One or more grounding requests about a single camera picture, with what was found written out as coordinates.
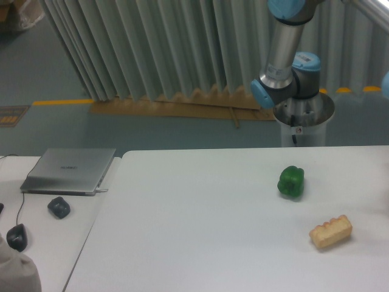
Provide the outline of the grey sleeved forearm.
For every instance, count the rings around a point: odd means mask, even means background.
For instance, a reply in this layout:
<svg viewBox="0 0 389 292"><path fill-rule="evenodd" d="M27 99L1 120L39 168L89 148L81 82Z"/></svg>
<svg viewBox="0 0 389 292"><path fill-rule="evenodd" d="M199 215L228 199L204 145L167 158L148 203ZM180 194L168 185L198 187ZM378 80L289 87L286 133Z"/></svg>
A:
<svg viewBox="0 0 389 292"><path fill-rule="evenodd" d="M1 236L1 291L42 291L34 261L14 249Z"/></svg>

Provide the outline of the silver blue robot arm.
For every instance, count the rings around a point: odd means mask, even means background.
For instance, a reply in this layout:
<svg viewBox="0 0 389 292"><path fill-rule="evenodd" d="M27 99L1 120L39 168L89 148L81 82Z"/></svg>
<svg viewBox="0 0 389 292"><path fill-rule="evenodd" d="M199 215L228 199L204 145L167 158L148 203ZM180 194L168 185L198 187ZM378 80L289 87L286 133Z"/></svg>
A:
<svg viewBox="0 0 389 292"><path fill-rule="evenodd" d="M268 1L274 19L266 61L250 84L269 109L311 99L321 85L388 92L388 1Z"/></svg>

